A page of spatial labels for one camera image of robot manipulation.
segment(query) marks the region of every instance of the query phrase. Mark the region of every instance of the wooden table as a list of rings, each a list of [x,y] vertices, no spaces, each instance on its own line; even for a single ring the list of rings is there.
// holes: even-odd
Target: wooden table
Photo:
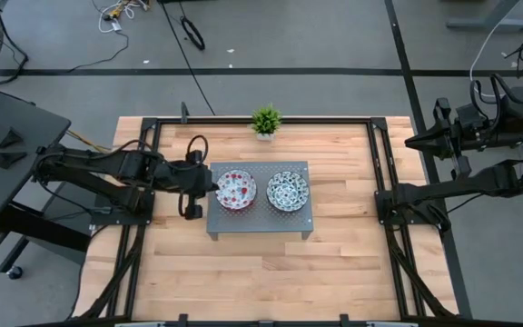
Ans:
[[[122,117],[114,146],[138,138],[142,119]],[[410,119],[387,117],[387,123],[400,181],[424,184],[419,153],[404,145],[413,135]],[[398,320],[389,251],[373,198],[377,185],[366,127],[285,124],[268,143],[257,141],[246,124],[165,125],[159,151],[169,160],[183,158],[197,134],[209,140],[208,163],[308,161],[314,232],[307,241],[299,233],[224,233],[213,242],[205,231],[206,218],[185,221],[177,213],[177,195],[158,193],[144,239],[134,320],[176,321],[180,313],[192,321],[336,321],[341,313],[351,320]],[[387,169],[383,172],[390,187]],[[201,204],[206,213],[205,199]],[[111,278],[121,228],[110,226],[94,237],[76,315],[89,308]],[[438,232],[429,225],[409,229],[420,276],[457,312]],[[123,285],[117,313],[123,309]],[[405,289],[414,314],[410,287]]]

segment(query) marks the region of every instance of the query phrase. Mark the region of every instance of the green plant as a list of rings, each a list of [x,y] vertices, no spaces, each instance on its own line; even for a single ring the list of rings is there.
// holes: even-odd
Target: green plant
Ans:
[[[253,112],[253,130],[257,134],[273,134],[281,124],[280,111],[268,104]]]

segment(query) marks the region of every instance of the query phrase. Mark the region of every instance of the white cable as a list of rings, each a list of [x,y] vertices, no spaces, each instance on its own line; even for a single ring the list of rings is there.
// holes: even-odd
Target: white cable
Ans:
[[[109,5],[107,6],[101,13],[100,13],[100,17],[98,18],[98,30],[100,31],[100,33],[110,33],[110,32],[114,32],[114,28],[111,28],[109,30],[103,30],[102,29],[102,21],[103,21],[103,17],[104,17],[104,13],[108,11],[108,9],[110,8],[114,8],[116,6],[120,5],[120,1],[114,5]]]
[[[481,53],[483,52],[483,48],[486,47],[486,44],[488,43],[489,41],[489,38],[491,37],[492,34],[494,34],[494,32],[496,32],[496,29],[498,29],[499,25],[501,24],[501,22],[504,21],[504,19],[506,19],[506,17],[508,17],[509,13],[512,12],[512,10],[514,10],[514,8],[516,8],[516,6],[519,4],[519,1],[511,8],[509,9],[508,13],[503,16],[499,22],[494,26],[494,28],[491,30],[491,32],[489,32],[488,34],[488,37],[486,37],[486,41],[483,42],[483,45],[481,45],[481,47],[479,48],[479,52],[478,52],[478,55],[476,56],[476,59],[473,61],[473,64],[471,64],[471,67],[469,69],[469,80],[470,81],[473,81],[473,68],[476,66],[476,64],[478,63],[478,60],[479,58],[481,57]],[[476,91],[476,93],[478,94],[479,91],[478,91],[478,88],[477,87],[473,87],[474,90]],[[482,96],[485,96],[485,97],[496,97],[494,94],[481,94]]]
[[[104,20],[104,13],[106,13],[108,11],[108,9],[111,9],[111,8],[114,8],[114,7],[117,7],[118,5],[121,5],[123,2],[123,0],[119,0],[118,2],[116,2],[116,4],[114,5],[110,5],[108,7],[106,7],[101,13],[100,13],[100,17],[98,18],[98,30],[100,31],[100,33],[111,33],[111,32],[114,32],[114,28],[111,28],[109,30],[103,30],[102,29],[102,21]],[[139,7],[140,5],[138,4],[133,4],[132,2],[129,2],[128,4],[126,4],[124,6],[124,13],[126,14],[126,16],[130,19],[134,19],[134,10],[132,9],[132,7]]]

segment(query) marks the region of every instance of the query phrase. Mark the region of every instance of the potted plant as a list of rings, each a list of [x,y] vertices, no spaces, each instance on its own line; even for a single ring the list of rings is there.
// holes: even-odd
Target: potted plant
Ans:
[[[252,128],[257,133],[258,140],[271,141],[275,138],[275,132],[280,127],[280,111],[268,104],[253,112]]]

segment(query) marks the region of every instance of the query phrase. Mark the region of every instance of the black floor stripe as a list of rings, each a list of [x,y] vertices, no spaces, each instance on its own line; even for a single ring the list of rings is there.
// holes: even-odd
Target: black floor stripe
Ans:
[[[194,68],[196,75],[244,76],[244,75],[356,75],[356,76],[402,76],[400,69],[385,68],[335,68],[335,67],[300,67],[300,68]],[[0,69],[0,76],[11,76],[15,69]],[[516,76],[515,70],[478,70],[474,77],[489,76],[492,73],[505,77]],[[25,69],[22,76],[187,76],[191,72],[186,68],[154,69],[79,69],[67,73],[65,69]],[[468,77],[467,70],[410,70],[411,77]]]
[[[405,44],[403,43],[402,36],[400,34],[399,20],[397,19],[397,13],[392,0],[385,0],[385,6],[387,8],[387,14],[389,15],[390,28],[392,31],[393,38],[395,40],[395,46],[397,48],[397,55],[399,56],[400,68],[403,73],[403,79],[405,80],[405,86],[407,87],[407,93],[409,96],[410,107],[413,112],[413,118],[415,120],[415,126],[417,131],[422,132],[427,130],[425,126],[425,119],[421,112],[419,103],[419,96],[417,95],[417,89],[413,81],[413,73],[410,70],[409,59],[407,58],[407,52],[405,51]],[[437,167],[435,166],[435,160],[431,155],[423,154],[423,161],[425,168],[427,169],[427,175],[431,183],[439,182],[439,174]],[[459,313],[465,317],[471,319],[471,308],[469,307],[469,298],[465,289],[465,283],[463,281],[463,274],[461,272],[461,266],[459,264],[459,257],[457,255],[457,249],[453,242],[453,237],[449,233],[449,238],[443,238],[443,242],[449,242],[445,245],[446,257],[448,259],[449,272],[451,273],[451,282],[453,284],[453,291],[456,296]]]
[[[0,76],[13,74],[13,69],[0,69]],[[400,76],[400,69],[377,68],[193,68],[196,75],[363,75]],[[67,73],[64,69],[25,69],[23,76],[185,76],[186,68],[157,69],[78,69]]]
[[[417,77],[469,77],[469,70],[460,69],[413,69],[410,71],[412,76]],[[504,77],[516,77],[515,70],[474,70],[473,77],[487,77],[491,74],[500,74]]]

